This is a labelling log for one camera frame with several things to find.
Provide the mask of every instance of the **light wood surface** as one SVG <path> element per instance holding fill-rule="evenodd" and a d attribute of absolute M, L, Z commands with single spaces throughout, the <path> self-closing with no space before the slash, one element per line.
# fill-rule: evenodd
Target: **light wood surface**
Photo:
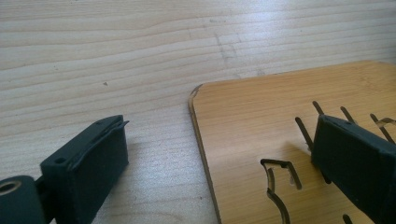
<path fill-rule="evenodd" d="M 206 82 L 396 63 L 396 2 L 0 0 L 0 178 L 123 114 L 128 166 L 94 223 L 217 223 L 187 102 Z"/>
<path fill-rule="evenodd" d="M 361 62 L 197 88 L 191 114 L 221 223 L 281 223 L 266 195 L 262 159 L 290 161 L 301 181 L 297 189 L 287 169 L 267 165 L 275 167 L 275 193 L 291 223 L 344 223 L 344 214 L 354 223 L 373 223 L 334 184 L 325 183 L 294 119 L 301 118 L 313 138 L 318 111 L 312 102 L 341 119 L 344 106 L 361 127 L 385 138 L 370 115 L 396 118 L 395 83 L 396 65 Z M 386 127 L 395 138 L 395 126 Z"/>

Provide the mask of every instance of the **wooden table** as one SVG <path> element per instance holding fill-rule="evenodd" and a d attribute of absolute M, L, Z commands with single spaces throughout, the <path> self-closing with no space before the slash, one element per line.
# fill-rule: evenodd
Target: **wooden table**
<path fill-rule="evenodd" d="M 217 223 L 187 102 L 206 82 L 396 63 L 394 1 L 0 1 L 0 178 L 123 114 L 130 165 L 94 223 Z"/>
<path fill-rule="evenodd" d="M 310 139 L 324 113 L 394 143 L 396 126 L 373 120 L 396 118 L 394 83 L 396 65 L 364 61 L 197 88 L 191 117 L 221 223 L 373 223 L 313 165 L 296 120 Z"/>

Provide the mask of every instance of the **screw hole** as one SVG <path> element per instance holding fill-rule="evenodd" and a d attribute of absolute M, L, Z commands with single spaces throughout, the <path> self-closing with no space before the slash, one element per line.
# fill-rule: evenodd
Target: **screw hole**
<path fill-rule="evenodd" d="M 66 161 L 66 159 L 61 157 L 61 158 L 56 159 L 55 163 L 61 164 L 61 163 L 64 163 L 65 161 Z"/>
<path fill-rule="evenodd" d="M 0 196 L 9 194 L 21 186 L 21 181 L 8 181 L 0 185 Z"/>

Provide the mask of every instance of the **black plastic block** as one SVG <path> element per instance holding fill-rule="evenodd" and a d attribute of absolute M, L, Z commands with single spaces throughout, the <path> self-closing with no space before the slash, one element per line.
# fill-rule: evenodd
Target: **black plastic block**
<path fill-rule="evenodd" d="M 377 224 L 396 223 L 396 146 L 349 121 L 321 115 L 312 162 Z"/>
<path fill-rule="evenodd" d="M 41 164 L 58 224 L 91 223 L 128 164 L 122 116 L 96 121 Z"/>
<path fill-rule="evenodd" d="M 47 223 L 32 177 L 17 175 L 0 181 L 0 223 Z"/>

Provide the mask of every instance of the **plywood board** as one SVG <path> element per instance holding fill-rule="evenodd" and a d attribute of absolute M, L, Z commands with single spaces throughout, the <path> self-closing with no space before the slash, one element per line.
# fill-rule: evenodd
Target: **plywood board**
<path fill-rule="evenodd" d="M 281 223 L 260 164 L 270 159 L 290 161 L 302 182 L 297 189 L 288 170 L 274 166 L 276 194 L 291 223 L 344 223 L 343 215 L 353 223 L 373 223 L 334 184 L 325 183 L 310 162 L 295 118 L 314 137 L 318 112 L 312 102 L 341 119 L 346 119 L 344 106 L 361 127 L 384 137 L 370 114 L 396 118 L 395 84 L 395 65 L 358 62 L 207 83 L 194 90 L 191 117 L 219 221 Z M 386 129 L 396 138 L 396 126 Z"/>

